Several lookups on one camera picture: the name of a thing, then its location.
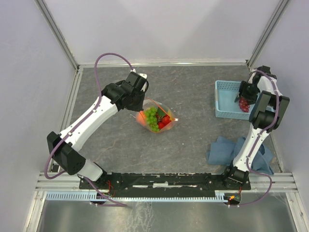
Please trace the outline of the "clear zip bag orange zipper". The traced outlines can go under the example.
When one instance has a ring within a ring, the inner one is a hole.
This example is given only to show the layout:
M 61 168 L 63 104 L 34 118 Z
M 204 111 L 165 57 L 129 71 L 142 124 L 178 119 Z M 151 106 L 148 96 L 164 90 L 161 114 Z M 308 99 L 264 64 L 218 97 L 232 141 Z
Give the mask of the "clear zip bag orange zipper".
M 170 108 L 150 98 L 144 100 L 142 111 L 136 113 L 135 119 L 153 133 L 168 131 L 179 122 Z

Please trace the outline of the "purple grape bunch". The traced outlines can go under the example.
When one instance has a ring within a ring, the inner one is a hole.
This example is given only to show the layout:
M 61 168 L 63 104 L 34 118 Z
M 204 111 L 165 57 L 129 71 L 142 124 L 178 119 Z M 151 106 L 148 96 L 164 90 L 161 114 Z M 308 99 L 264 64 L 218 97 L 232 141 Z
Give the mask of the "purple grape bunch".
M 241 109 L 242 112 L 248 113 L 250 109 L 250 105 L 248 101 L 244 98 L 239 99 L 239 108 Z

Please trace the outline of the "orange peach fruit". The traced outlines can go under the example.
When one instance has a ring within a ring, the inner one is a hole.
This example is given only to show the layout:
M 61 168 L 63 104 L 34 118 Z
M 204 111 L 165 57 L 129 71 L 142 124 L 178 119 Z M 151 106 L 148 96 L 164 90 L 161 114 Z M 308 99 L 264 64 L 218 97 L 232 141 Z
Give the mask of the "orange peach fruit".
M 136 121 L 144 127 L 147 126 L 146 116 L 143 111 L 140 111 L 136 114 Z

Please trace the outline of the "green grape bunch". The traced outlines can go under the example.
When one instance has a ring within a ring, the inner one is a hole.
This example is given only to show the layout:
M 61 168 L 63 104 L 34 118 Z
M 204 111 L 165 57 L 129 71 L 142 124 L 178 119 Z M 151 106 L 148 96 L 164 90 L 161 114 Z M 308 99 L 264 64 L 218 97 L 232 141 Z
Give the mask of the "green grape bunch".
M 157 119 L 157 108 L 150 107 L 149 109 L 144 111 L 146 116 L 146 121 L 151 131 L 159 132 L 158 128 L 158 119 Z

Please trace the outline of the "red cherry bunch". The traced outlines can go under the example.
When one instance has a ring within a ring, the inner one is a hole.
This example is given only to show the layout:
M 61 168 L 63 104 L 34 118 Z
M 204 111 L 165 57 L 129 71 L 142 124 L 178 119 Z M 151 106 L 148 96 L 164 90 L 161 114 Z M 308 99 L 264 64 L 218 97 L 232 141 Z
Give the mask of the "red cherry bunch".
M 158 121 L 158 128 L 161 130 L 163 129 L 166 125 L 168 125 L 171 122 L 170 117 L 168 115 L 165 115 Z

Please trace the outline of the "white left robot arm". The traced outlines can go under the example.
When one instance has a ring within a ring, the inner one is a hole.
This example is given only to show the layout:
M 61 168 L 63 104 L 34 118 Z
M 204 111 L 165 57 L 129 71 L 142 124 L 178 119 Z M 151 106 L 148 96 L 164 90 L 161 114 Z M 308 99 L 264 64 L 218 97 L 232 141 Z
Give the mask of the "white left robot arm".
M 135 71 L 131 71 L 125 80 L 108 84 L 74 123 L 58 134 L 48 134 L 51 158 L 68 174 L 87 177 L 95 188 L 103 188 L 107 183 L 106 172 L 79 151 L 88 138 L 120 110 L 141 111 L 148 87 L 147 75 Z

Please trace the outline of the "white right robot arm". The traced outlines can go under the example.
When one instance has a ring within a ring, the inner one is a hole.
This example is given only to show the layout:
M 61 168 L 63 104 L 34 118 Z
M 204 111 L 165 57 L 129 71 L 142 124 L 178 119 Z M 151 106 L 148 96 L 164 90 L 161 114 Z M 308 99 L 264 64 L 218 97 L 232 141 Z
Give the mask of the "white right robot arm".
M 254 103 L 249 116 L 250 129 L 240 152 L 226 167 L 221 179 L 227 189 L 250 189 L 252 162 L 263 141 L 280 125 L 290 99 L 279 91 L 277 77 L 268 66 L 253 69 L 249 79 L 241 82 L 238 96 Z

